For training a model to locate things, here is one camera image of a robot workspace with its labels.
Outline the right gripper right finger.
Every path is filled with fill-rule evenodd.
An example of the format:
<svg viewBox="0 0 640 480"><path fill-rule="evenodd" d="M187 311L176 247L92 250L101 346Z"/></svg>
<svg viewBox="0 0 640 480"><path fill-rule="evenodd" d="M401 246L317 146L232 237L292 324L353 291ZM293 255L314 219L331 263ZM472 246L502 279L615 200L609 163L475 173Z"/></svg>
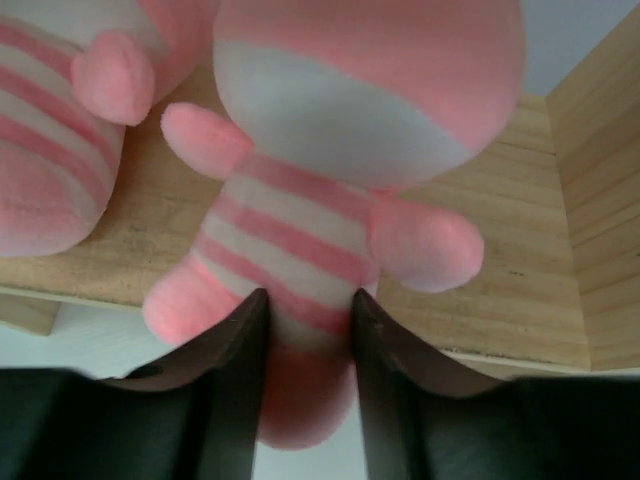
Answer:
<svg viewBox="0 0 640 480"><path fill-rule="evenodd" d="M401 326L365 291L352 345L372 479L635 479L639 382L499 380Z"/></svg>

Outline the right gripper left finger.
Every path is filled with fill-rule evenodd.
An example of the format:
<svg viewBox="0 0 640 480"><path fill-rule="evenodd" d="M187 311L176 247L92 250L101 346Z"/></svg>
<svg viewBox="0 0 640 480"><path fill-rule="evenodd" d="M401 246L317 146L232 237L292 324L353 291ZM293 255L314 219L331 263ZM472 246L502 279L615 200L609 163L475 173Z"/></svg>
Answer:
<svg viewBox="0 0 640 480"><path fill-rule="evenodd" d="M1 373L5 479L248 479L268 347L258 290L200 336L123 378Z"/></svg>

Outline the pink striped plush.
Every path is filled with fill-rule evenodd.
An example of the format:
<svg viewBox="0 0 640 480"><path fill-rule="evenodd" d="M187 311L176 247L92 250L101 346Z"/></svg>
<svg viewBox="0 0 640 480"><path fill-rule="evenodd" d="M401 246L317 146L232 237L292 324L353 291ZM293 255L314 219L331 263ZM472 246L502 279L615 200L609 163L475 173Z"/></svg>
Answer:
<svg viewBox="0 0 640 480"><path fill-rule="evenodd" d="M356 392L357 290L389 273L439 293L478 274L476 227L398 192L495 139L524 63L516 1L221 3L213 66L225 114L174 103L161 127L222 188L143 315L177 345L268 292L262 442L307 448L343 422Z"/></svg>
<svg viewBox="0 0 640 480"><path fill-rule="evenodd" d="M66 251L111 198L125 131L211 45L214 1L1 5L1 253Z"/></svg>

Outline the wooden two-tier shelf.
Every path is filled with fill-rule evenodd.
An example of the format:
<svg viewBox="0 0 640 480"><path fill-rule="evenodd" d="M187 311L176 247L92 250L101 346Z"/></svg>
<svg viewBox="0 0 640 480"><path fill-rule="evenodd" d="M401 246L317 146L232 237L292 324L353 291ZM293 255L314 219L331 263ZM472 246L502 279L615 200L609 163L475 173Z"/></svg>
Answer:
<svg viewBox="0 0 640 480"><path fill-rule="evenodd" d="M190 247L219 191L168 148L155 108L127 132L109 206L92 235L54 256L1 262L1 320L45 335L62 303L135 310ZM455 358L502 376L620 371L639 363L639 331L598 346L583 324L546 104L524 95L506 131L477 159L408 198L443 205L485 237L481 274L423 295L383 279L382 306Z"/></svg>

